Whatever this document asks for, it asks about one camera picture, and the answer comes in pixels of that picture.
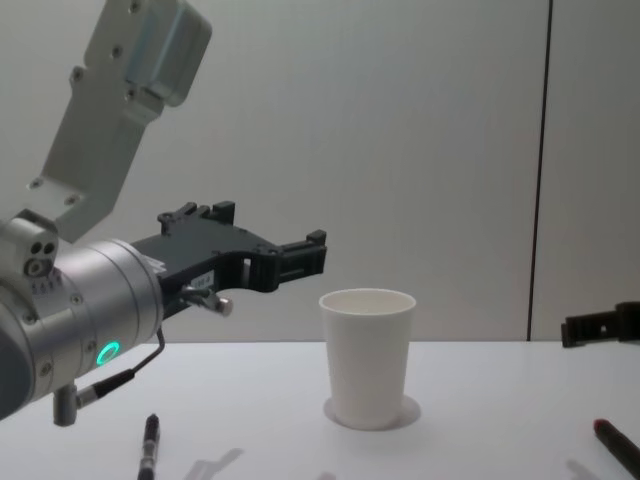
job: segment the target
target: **pen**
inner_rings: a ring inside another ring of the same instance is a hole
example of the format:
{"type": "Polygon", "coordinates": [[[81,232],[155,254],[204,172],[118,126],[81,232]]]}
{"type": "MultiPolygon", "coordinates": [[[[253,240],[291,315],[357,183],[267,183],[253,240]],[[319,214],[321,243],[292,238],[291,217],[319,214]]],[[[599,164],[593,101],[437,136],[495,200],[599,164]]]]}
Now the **pen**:
{"type": "Polygon", "coordinates": [[[160,419],[156,415],[147,418],[144,428],[142,444],[142,459],[138,480],[154,480],[156,476],[156,461],[158,460],[158,445],[160,444],[160,419]]]}
{"type": "Polygon", "coordinates": [[[627,469],[633,478],[640,480],[640,449],[608,420],[596,420],[593,422],[593,429],[598,440],[607,447],[616,460],[627,469]]]}

